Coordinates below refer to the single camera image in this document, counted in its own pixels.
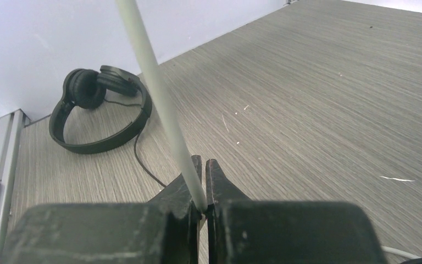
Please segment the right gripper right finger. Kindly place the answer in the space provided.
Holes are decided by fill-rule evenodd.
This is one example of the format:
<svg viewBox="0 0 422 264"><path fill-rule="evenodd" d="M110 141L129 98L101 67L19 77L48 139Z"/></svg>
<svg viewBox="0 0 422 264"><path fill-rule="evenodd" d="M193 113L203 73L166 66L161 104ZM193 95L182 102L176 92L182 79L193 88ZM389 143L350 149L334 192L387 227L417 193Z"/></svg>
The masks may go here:
<svg viewBox="0 0 422 264"><path fill-rule="evenodd" d="M373 225L338 201L256 201L206 162L210 263L386 263Z"/></svg>

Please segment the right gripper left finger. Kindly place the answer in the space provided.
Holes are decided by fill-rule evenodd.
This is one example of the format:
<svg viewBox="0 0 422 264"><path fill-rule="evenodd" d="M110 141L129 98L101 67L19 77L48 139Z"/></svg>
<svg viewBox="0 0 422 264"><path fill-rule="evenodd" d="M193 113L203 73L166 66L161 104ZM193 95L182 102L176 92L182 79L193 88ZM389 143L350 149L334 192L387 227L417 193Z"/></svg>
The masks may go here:
<svg viewBox="0 0 422 264"><path fill-rule="evenodd" d="M199 213L183 176L145 203L28 209L0 263L197 263Z"/></svg>

